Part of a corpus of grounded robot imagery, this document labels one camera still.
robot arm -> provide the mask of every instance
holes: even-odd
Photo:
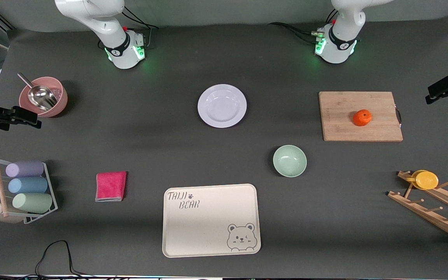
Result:
[[[320,39],[315,53],[330,63],[342,63],[354,52],[366,14],[362,9],[383,5],[393,0],[331,0],[333,7],[338,10],[336,23],[318,28],[318,32],[328,34]]]
[[[55,4],[64,16],[93,30],[106,47],[115,48],[125,41],[126,33],[113,17],[124,10],[124,0],[55,0]]]
[[[393,0],[331,0],[333,7],[338,10],[333,33],[343,41],[355,39],[366,23],[366,14],[362,9],[391,1]]]
[[[124,10],[124,0],[55,0],[55,5],[64,16],[93,30],[118,68],[132,68],[144,59],[143,35],[124,31],[114,18]]]

gray table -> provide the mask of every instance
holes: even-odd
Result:
[[[46,161],[60,200],[30,225],[0,223],[0,273],[31,273],[48,243],[66,239],[75,268],[97,275],[448,279],[448,234],[385,196],[406,186],[397,170],[448,180],[448,98],[424,99],[448,75],[448,18],[368,23],[361,37],[347,62],[330,65],[278,26],[164,28],[146,61],[119,70],[92,32],[14,35],[0,105],[18,103],[18,71],[60,79],[70,101],[41,130],[0,131],[0,158]],[[213,129],[197,114],[200,94],[219,83],[248,100],[233,128]],[[392,91],[404,141],[324,142],[319,91]],[[305,151],[302,176],[273,170],[284,144]],[[129,172],[124,201],[94,202],[96,174],[118,170]],[[262,249],[164,257],[164,191],[233,183],[257,188]],[[41,272],[68,273],[66,263],[64,248],[52,248]]]

pink cloth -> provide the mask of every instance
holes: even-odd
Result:
[[[126,188],[126,171],[96,175],[96,202],[122,201]]]

bear illustration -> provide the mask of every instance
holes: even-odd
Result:
[[[244,227],[237,227],[231,224],[227,227],[229,238],[227,246],[233,251],[254,250],[257,246],[257,239],[254,234],[255,226],[248,223]]]

yellow plate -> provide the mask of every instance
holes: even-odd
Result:
[[[438,186],[438,177],[427,170],[418,170],[412,174],[416,178],[416,182],[411,182],[413,186],[420,190],[431,190]]]

